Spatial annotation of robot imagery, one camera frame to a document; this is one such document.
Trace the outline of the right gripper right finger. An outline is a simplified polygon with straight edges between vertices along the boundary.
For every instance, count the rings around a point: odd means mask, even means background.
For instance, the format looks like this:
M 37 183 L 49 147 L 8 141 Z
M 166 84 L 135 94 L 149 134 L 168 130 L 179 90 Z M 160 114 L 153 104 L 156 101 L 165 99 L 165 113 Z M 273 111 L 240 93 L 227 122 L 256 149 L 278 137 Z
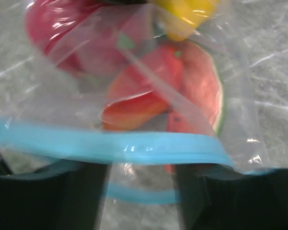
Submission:
M 174 178 L 184 230 L 288 230 L 288 169 L 241 174 L 180 164 Z

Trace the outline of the fake watermelon slice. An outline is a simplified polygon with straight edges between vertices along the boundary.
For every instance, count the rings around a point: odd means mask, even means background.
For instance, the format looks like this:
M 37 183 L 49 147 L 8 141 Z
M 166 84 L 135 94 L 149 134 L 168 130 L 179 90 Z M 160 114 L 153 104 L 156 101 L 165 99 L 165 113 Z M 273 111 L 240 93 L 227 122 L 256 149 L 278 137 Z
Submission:
M 181 70 L 174 86 L 186 99 L 181 109 L 173 108 L 167 131 L 216 137 L 226 110 L 224 88 L 211 54 L 192 41 L 166 42 Z

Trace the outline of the clear zip top bag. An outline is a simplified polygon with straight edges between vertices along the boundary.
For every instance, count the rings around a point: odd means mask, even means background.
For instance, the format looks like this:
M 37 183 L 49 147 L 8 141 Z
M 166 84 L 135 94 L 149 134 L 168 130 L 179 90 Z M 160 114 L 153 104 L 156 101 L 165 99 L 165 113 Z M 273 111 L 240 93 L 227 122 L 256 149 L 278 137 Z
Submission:
M 288 153 L 271 158 L 267 146 L 288 135 L 288 115 L 269 123 L 262 139 L 255 114 L 257 104 L 268 116 L 284 105 L 254 101 L 251 79 L 288 87 L 288 47 L 281 37 L 288 29 L 288 0 L 223 0 L 216 14 L 201 25 L 191 47 L 205 50 L 217 76 L 191 74 L 183 87 L 219 99 L 223 116 L 212 128 L 203 109 L 140 61 L 127 48 L 135 39 L 119 29 L 114 48 L 126 57 L 143 81 L 120 80 L 115 93 L 108 88 L 119 71 L 96 75 L 87 64 L 90 16 L 54 47 L 50 58 L 32 49 L 24 33 L 31 1 L 0 0 L 0 150 L 17 172 L 59 159 L 84 159 L 115 164 L 108 195 L 146 203 L 171 202 L 165 163 L 221 163 L 243 174 L 271 174 L 288 169 Z

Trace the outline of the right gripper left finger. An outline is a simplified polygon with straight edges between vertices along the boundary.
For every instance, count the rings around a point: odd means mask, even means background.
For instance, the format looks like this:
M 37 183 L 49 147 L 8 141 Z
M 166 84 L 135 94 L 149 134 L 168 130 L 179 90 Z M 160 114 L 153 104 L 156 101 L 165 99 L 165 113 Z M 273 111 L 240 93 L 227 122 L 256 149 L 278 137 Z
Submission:
M 0 230 L 97 230 L 109 166 L 61 160 L 0 175 Z

